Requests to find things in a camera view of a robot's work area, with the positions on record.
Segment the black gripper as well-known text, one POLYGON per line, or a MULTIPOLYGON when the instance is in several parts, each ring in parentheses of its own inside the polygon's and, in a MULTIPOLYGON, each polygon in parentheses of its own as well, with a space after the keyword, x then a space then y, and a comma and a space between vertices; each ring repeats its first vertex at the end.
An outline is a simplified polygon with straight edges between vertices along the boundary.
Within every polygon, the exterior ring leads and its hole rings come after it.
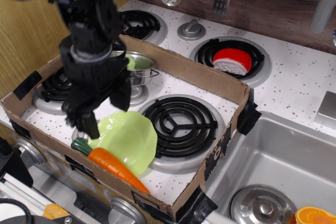
POLYGON ((125 57, 126 46, 120 38, 103 45, 98 54, 81 52, 70 37, 59 45, 64 71, 71 81, 62 110, 66 122, 91 139, 99 138, 97 120, 93 113, 106 99, 116 108, 127 111, 131 100, 131 83, 125 57))

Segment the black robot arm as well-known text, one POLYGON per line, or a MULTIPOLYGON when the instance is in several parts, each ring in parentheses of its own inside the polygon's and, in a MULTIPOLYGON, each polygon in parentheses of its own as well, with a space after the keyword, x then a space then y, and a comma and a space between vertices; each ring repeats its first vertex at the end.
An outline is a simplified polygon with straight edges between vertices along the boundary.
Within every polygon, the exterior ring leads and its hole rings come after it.
POLYGON ((70 92, 62 105, 67 123, 92 139, 100 133, 94 110, 109 99, 127 111, 130 73, 125 52, 112 56, 114 44, 123 47, 123 19, 113 0, 48 0, 55 3, 70 34, 59 50, 70 92))

